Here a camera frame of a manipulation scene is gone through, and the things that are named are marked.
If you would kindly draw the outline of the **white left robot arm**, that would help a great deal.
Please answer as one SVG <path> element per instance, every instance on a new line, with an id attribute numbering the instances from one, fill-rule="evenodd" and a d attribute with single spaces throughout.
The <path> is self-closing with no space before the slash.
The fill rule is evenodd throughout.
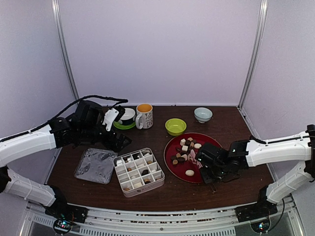
<path id="1" fill-rule="evenodd" d="M 8 167 L 22 157 L 67 145 L 103 144 L 107 149 L 119 152 L 131 143 L 131 139 L 118 134 L 113 123 L 125 114 L 122 106 L 114 106 L 103 112 L 92 101 L 82 100 L 76 111 L 66 118 L 57 115 L 45 124 L 0 141 L 0 191 L 20 196 L 51 207 L 59 218 L 67 218 L 71 208 L 62 192 L 48 185 L 34 182 Z"/>

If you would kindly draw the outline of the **pink plastic scoop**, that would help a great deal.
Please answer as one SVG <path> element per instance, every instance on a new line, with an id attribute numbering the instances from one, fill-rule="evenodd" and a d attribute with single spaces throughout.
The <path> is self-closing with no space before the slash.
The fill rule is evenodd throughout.
<path id="1" fill-rule="evenodd" d="M 199 169 L 202 168 L 202 164 L 196 159 L 196 153 L 193 149 L 190 151 L 190 154 L 188 154 L 188 160 L 196 165 Z"/>

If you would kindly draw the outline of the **tin lid with rabbit picture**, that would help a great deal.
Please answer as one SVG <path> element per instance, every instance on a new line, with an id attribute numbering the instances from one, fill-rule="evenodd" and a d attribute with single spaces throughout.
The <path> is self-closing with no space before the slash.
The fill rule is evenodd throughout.
<path id="1" fill-rule="evenodd" d="M 114 170 L 114 159 L 118 156 L 111 150 L 88 148 L 83 153 L 74 172 L 80 180 L 108 184 Z"/>

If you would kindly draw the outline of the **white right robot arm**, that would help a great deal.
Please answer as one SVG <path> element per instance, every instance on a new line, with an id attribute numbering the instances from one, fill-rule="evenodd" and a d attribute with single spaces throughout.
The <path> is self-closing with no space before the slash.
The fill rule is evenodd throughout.
<path id="1" fill-rule="evenodd" d="M 315 126 L 310 124 L 306 131 L 296 135 L 259 140 L 234 141 L 229 150 L 205 143 L 198 151 L 196 159 L 207 168 L 209 177 L 222 181 L 229 174 L 239 170 L 274 162 L 296 160 L 297 165 L 278 181 L 260 192 L 260 199 L 252 206 L 257 217 L 264 216 L 271 204 L 315 179 Z"/>

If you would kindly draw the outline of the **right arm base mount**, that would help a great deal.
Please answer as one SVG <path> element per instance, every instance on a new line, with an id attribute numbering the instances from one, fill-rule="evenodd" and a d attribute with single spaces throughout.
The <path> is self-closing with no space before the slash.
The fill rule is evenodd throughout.
<path id="1" fill-rule="evenodd" d="M 251 229 L 258 234 L 265 234 L 271 229 L 270 215 L 278 212 L 277 204 L 267 200 L 267 186 L 259 191 L 254 204 L 235 208 L 238 222 L 251 221 Z"/>

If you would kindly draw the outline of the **silver compartment tin box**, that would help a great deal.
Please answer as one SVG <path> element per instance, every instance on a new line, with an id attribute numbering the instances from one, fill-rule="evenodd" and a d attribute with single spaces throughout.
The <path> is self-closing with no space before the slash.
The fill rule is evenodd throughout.
<path id="1" fill-rule="evenodd" d="M 120 188 L 127 198 L 164 185 L 165 174 L 148 147 L 118 156 L 113 164 Z"/>

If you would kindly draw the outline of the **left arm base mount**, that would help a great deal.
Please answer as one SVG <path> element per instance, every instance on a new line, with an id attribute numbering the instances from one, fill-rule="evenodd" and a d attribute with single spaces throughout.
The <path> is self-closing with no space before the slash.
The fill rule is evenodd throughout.
<path id="1" fill-rule="evenodd" d="M 53 223 L 53 230 L 58 235 L 69 233 L 76 223 L 85 223 L 88 209 L 82 206 L 69 205 L 62 191 L 52 186 L 55 194 L 55 201 L 51 206 L 44 206 L 45 213 L 53 216 L 56 220 Z"/>

